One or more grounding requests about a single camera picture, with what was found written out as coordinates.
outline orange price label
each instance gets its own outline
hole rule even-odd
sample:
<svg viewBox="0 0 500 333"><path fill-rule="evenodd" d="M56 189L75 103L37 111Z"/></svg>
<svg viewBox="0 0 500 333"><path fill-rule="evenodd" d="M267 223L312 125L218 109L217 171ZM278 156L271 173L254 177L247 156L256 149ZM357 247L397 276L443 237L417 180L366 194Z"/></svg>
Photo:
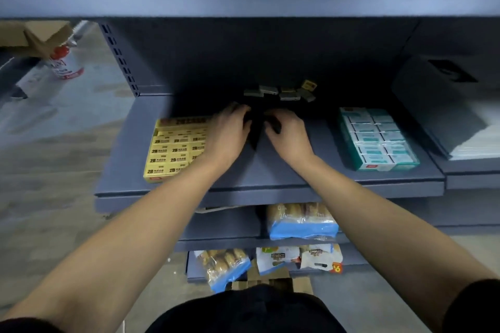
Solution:
<svg viewBox="0 0 500 333"><path fill-rule="evenodd" d="M331 273L336 273L336 274L341 274L342 273L342 264L333 262L332 263L332 269L330 270Z"/></svg>

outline person's right hand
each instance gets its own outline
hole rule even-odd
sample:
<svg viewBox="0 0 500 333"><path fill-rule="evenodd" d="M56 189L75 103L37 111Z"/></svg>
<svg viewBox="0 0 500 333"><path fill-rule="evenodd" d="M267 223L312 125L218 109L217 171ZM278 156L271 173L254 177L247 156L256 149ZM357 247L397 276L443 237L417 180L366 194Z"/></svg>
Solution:
<svg viewBox="0 0 500 333"><path fill-rule="evenodd" d="M266 112L278 119L282 125L281 133L277 134L266 121L266 134L279 156L292 168L296 169L304 159L307 161L314 156L305 131L304 121L290 110L276 109Z"/></svg>

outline black sleeve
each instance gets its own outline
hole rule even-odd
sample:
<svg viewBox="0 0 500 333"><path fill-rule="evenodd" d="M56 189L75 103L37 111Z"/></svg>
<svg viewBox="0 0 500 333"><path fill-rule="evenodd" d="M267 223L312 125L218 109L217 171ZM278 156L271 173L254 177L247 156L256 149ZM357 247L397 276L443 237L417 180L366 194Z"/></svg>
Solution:
<svg viewBox="0 0 500 333"><path fill-rule="evenodd" d="M450 305L443 320L442 331L500 331L498 311L500 280L477 281L463 289Z"/></svg>
<svg viewBox="0 0 500 333"><path fill-rule="evenodd" d="M11 318L0 322L0 333L63 333L51 323L33 317Z"/></svg>

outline person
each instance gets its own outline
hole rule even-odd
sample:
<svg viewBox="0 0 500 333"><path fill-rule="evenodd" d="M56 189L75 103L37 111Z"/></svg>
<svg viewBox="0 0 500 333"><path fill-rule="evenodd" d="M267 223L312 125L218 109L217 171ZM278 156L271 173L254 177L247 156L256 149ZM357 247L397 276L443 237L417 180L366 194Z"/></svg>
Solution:
<svg viewBox="0 0 500 333"><path fill-rule="evenodd" d="M239 156L250 131L245 105L211 120L205 152L65 258L0 323L0 332L115 332L165 263L203 195ZM321 196L343 232L434 332L499 331L500 280L450 237L315 156L304 122L273 110L266 134ZM167 311L147 332L344 329L317 298L270 286L226 291Z"/></svg>

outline black shirt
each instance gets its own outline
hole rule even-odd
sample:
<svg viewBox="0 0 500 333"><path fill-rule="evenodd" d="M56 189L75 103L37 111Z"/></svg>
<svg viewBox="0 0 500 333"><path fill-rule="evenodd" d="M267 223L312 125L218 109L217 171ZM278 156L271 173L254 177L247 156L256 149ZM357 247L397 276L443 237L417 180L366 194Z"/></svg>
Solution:
<svg viewBox="0 0 500 333"><path fill-rule="evenodd" d="M444 333L500 331L500 280L487 279L467 286L449 307ZM260 285L191 300L161 315L147 333L161 333L189 324L202 332L344 333L323 302L305 293L292 293ZM0 323L0 333L60 333L36 318L14 318Z"/></svg>

